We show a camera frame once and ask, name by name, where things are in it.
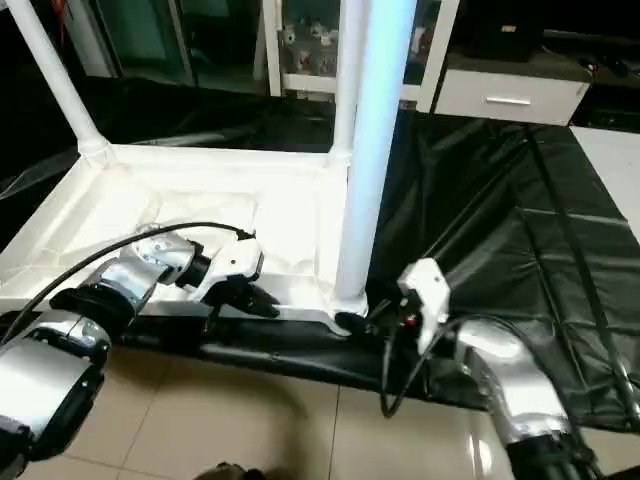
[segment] white cabinet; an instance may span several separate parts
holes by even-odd
[[[450,69],[435,111],[567,125],[587,88],[583,82]]]

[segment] floor tile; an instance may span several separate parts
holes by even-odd
[[[640,465],[640,437],[637,435],[584,429],[584,438],[598,456],[605,475]]]
[[[118,480],[167,480],[167,477],[152,477],[151,475],[145,475],[143,473],[121,470],[120,475],[118,475]]]
[[[56,457],[32,463],[20,480],[116,480],[118,469],[82,460]]]
[[[169,363],[158,353],[116,349],[93,411],[67,454],[122,466]]]
[[[178,480],[226,461],[327,480],[338,387],[176,360],[126,468]]]
[[[376,394],[341,388],[331,480],[472,479],[465,413],[407,400],[388,420]]]

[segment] white pole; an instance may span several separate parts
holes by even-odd
[[[351,153],[353,148],[365,13],[364,0],[340,2],[336,118],[332,153]]]
[[[91,153],[104,148],[106,140],[91,120],[31,2],[7,0],[7,5],[73,133],[78,138],[80,153]]]
[[[415,10],[416,0],[371,2],[335,288],[345,303],[364,297]]]

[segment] black plastic sheet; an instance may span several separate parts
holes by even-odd
[[[194,143],[205,146],[316,152],[331,143],[333,113],[326,104],[144,81],[87,82],[81,90],[113,142],[184,144],[194,135]],[[4,151],[22,162],[10,175],[44,152],[70,148],[74,155],[73,137],[55,105],[29,105],[14,105],[17,127],[1,134]],[[37,143],[29,143],[24,126],[29,134],[42,132]],[[56,180],[52,174],[0,206],[23,207],[24,221]],[[8,225],[5,235],[19,226]],[[640,431],[633,411],[640,401],[640,247],[570,130],[401,112],[370,270],[371,298],[420,256],[433,256],[443,269],[453,315],[499,316],[528,336],[554,367],[580,423]],[[207,337],[201,327],[199,319],[143,317],[123,343],[379,388],[379,342],[340,338],[306,322],[234,319],[221,321]],[[392,377],[404,378],[409,361],[399,355]],[[428,392],[416,385],[412,396],[484,406],[475,385],[446,360],[433,362],[427,380]]]

